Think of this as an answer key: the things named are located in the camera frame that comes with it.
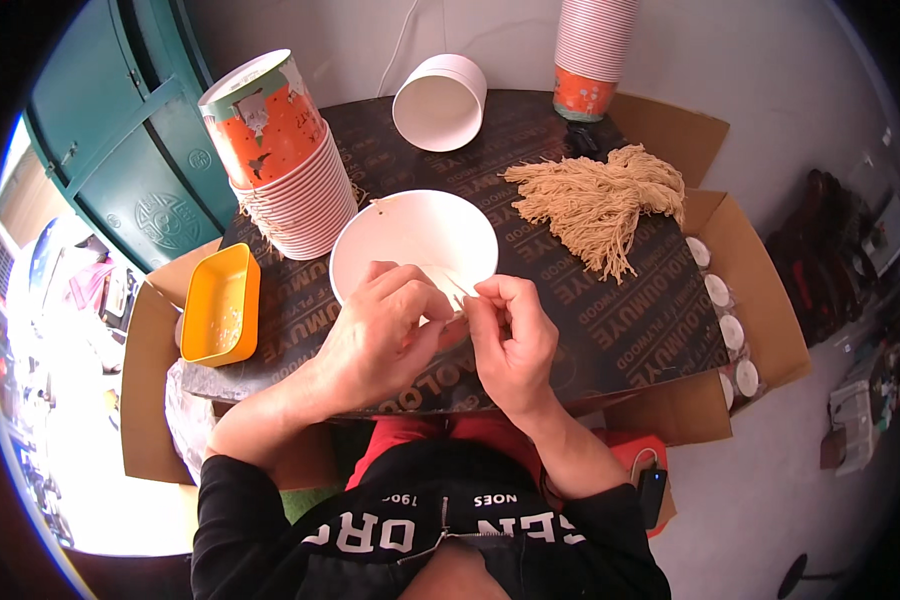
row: white lids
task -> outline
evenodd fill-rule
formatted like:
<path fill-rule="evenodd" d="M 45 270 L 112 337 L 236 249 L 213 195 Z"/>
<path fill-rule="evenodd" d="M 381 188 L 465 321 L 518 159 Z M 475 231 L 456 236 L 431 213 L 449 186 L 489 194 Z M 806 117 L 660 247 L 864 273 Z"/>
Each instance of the white lids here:
<path fill-rule="evenodd" d="M 726 402 L 726 410 L 731 410 L 733 406 L 733 384 L 731 383 L 731 378 L 727 377 L 721 372 L 717 373 L 720 376 L 720 386 L 723 388 L 723 400 Z"/>
<path fill-rule="evenodd" d="M 760 385 L 760 377 L 757 375 L 756 366 L 751 361 L 744 358 L 737 365 L 736 371 L 737 387 L 740 393 L 751 398 L 756 394 L 756 389 Z"/>
<path fill-rule="evenodd" d="M 720 317 L 720 333 L 728 350 L 739 351 L 744 347 L 744 327 L 733 315 Z"/>
<path fill-rule="evenodd" d="M 704 242 L 698 240 L 696 237 L 688 237 L 687 246 L 690 247 L 690 254 L 693 255 L 693 259 L 697 266 L 707 267 L 710 264 L 710 249 Z"/>
<path fill-rule="evenodd" d="M 710 295 L 710 301 L 716 306 L 729 306 L 731 303 L 731 291 L 727 284 L 715 274 L 707 274 L 703 277 L 703 285 L 706 293 Z"/>

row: teal cabinet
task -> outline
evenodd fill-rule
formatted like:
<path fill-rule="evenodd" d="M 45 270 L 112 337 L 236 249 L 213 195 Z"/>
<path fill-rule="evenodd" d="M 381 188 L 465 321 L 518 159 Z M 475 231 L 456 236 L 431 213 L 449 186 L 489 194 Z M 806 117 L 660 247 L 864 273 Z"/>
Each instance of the teal cabinet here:
<path fill-rule="evenodd" d="M 91 0 L 24 112 L 77 214 L 148 272 L 221 235 L 237 200 L 197 110 L 211 81 L 176 0 Z"/>

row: cardboard box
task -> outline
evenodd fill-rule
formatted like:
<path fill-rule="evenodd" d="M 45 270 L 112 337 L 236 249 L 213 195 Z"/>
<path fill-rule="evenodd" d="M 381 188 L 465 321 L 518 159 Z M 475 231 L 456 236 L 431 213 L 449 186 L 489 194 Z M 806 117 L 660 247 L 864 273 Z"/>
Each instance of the cardboard box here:
<path fill-rule="evenodd" d="M 609 108 L 630 141 L 671 162 L 688 186 L 698 186 L 730 126 L 719 119 L 666 102 L 620 93 Z M 768 390 L 810 373 L 810 358 L 790 300 L 756 232 L 725 192 L 688 190 L 686 234 L 698 236 L 713 253 L 712 271 L 736 298 L 752 360 Z M 120 399 L 120 437 L 127 475 L 170 483 L 192 483 L 174 451 L 163 413 L 168 368 L 180 357 L 174 344 L 186 302 L 190 274 L 212 254 L 211 242 L 155 270 L 141 287 L 127 331 Z M 603 409 L 610 429 L 656 435 L 669 446 L 732 436 L 730 415 L 716 371 L 631 390 L 612 398 L 574 403 L 582 414 Z M 326 485 L 336 479 L 327 431 L 313 427 L 294 441 L 288 455 L 305 455 L 281 473 L 282 489 Z"/>

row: white cable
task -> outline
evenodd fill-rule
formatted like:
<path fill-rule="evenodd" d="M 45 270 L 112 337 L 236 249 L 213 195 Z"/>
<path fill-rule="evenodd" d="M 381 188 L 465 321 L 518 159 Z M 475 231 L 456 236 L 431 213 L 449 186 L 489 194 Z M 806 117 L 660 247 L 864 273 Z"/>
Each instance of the white cable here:
<path fill-rule="evenodd" d="M 660 463 L 660 457 L 657 455 L 657 450 L 654 450 L 650 447 L 646 447 L 640 450 L 636 453 L 636 456 L 633 457 L 633 466 L 630 467 L 630 483 L 634 482 L 634 475 L 636 475 L 636 464 L 640 462 L 640 457 L 643 456 L 643 453 L 647 450 L 653 453 L 653 463 L 655 465 Z"/>
<path fill-rule="evenodd" d="M 403 19 L 403 27 L 400 28 L 400 35 L 396 38 L 396 47 L 393 48 L 393 55 L 390 57 L 390 62 L 386 64 L 384 75 L 380 78 L 380 85 L 377 87 L 377 98 L 380 97 L 380 92 L 384 90 L 384 81 L 387 80 L 387 74 L 390 73 L 391 67 L 394 66 L 396 54 L 400 51 L 400 42 L 403 42 L 403 34 L 407 31 L 407 23 L 410 22 L 410 15 L 414 13 L 414 9 L 417 7 L 418 2 L 420 2 L 420 0 L 413 0 L 413 4 L 409 5 L 409 10 L 407 10 L 407 16 Z"/>

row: beige yarn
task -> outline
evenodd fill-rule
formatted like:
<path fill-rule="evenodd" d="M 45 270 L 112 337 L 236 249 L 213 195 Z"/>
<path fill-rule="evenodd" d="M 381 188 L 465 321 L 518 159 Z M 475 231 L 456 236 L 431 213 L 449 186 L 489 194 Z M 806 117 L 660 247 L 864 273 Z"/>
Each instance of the beige yarn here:
<path fill-rule="evenodd" d="M 606 164 L 586 157 L 524 163 L 503 178 L 521 184 L 524 199 L 513 203 L 520 216 L 550 219 L 550 232 L 588 270 L 603 271 L 601 282 L 612 275 L 621 283 L 626 271 L 636 276 L 627 253 L 641 214 L 662 212 L 684 224 L 684 177 L 643 144 L 612 150 Z"/>

